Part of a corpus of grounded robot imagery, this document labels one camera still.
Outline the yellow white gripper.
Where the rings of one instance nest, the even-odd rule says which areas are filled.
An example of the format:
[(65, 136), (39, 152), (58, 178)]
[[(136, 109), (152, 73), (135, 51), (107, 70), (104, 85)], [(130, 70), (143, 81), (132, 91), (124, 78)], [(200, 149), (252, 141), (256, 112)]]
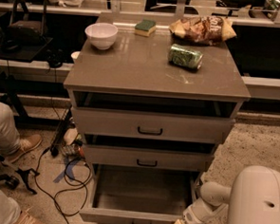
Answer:
[(207, 221), (227, 207), (221, 203), (219, 206), (209, 204), (204, 199), (198, 199), (182, 213), (182, 218), (177, 219), (174, 224), (206, 224)]

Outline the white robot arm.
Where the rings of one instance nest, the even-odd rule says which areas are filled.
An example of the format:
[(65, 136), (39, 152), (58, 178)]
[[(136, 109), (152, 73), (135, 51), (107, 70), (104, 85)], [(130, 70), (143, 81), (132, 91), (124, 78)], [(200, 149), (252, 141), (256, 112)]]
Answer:
[(198, 199), (174, 224), (206, 224), (228, 209), (226, 224), (280, 224), (280, 173), (265, 166), (248, 166), (231, 187), (205, 182)]

